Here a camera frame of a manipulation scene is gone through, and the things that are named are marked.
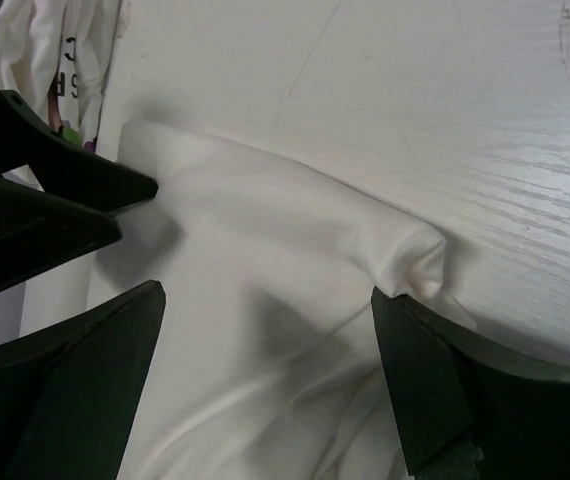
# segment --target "white wooden surface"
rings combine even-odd
[[[570,343],[570,2],[125,8],[102,154],[142,116],[296,158],[441,229],[488,325]]]

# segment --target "black object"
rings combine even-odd
[[[45,192],[1,174],[29,165]],[[156,182],[52,132],[0,91],[0,291],[121,238],[111,214],[156,195]]]
[[[418,480],[570,478],[570,383],[472,358],[451,339],[476,336],[483,348],[494,342],[408,296],[390,299],[375,290],[372,307],[410,474]]]
[[[0,478],[116,478],[164,307],[149,281],[0,346]]]

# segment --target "white fabric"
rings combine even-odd
[[[443,237],[220,139],[130,122],[119,159],[161,190],[97,254],[90,304],[147,278],[167,292],[119,478],[406,478],[369,300],[441,308]]]
[[[16,90],[46,123],[58,81],[58,110],[82,144],[98,131],[103,79],[119,0],[5,0],[0,8],[0,90]]]

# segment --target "white cloth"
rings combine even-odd
[[[220,139],[130,122],[119,160],[161,190],[98,252],[90,304],[147,278],[167,292],[119,478],[406,478],[369,300],[441,308],[443,237]]]
[[[93,142],[118,9],[119,0],[5,0],[0,90],[16,90],[50,123],[48,94],[55,82],[63,125],[82,145]]]

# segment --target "garment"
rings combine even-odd
[[[441,288],[443,237],[232,142],[132,122],[119,152],[161,189],[98,252],[90,305],[142,277],[168,297],[119,478],[407,478],[369,301],[409,293],[472,327]]]
[[[21,94],[65,138],[95,149],[118,0],[4,0],[0,90]]]

